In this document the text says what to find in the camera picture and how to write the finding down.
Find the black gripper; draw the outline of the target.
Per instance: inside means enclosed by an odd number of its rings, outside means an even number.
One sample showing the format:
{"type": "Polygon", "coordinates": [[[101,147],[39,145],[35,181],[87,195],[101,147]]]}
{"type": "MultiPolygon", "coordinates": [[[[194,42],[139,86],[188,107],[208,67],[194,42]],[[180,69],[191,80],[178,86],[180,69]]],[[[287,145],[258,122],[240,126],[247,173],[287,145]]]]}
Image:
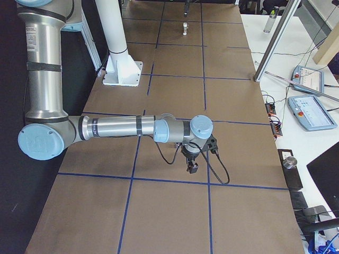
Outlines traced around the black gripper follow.
{"type": "Polygon", "coordinates": [[[190,4],[190,1],[189,0],[185,0],[185,7],[184,7],[184,17],[187,17],[188,16],[188,13],[189,13],[189,5],[190,4]]]}
{"type": "Polygon", "coordinates": [[[195,159],[198,157],[198,152],[190,152],[185,146],[182,146],[181,153],[186,158],[187,163],[187,172],[194,174],[197,172],[199,165],[195,162],[195,159]]]}

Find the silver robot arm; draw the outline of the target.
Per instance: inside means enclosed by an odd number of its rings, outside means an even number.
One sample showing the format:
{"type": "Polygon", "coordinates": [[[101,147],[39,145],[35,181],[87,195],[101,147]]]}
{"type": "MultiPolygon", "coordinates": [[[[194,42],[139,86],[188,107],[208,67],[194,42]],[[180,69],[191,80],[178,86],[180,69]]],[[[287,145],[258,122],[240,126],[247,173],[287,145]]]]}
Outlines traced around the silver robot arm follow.
{"type": "Polygon", "coordinates": [[[213,124],[204,115],[189,121],[167,113],[104,118],[68,115],[63,109],[60,33],[81,30],[81,1],[18,1],[17,14],[25,23],[30,84],[30,110],[17,141],[27,156],[49,160],[79,141],[146,135],[156,143],[177,143],[188,172],[195,173],[196,157],[216,151],[213,124]]]}

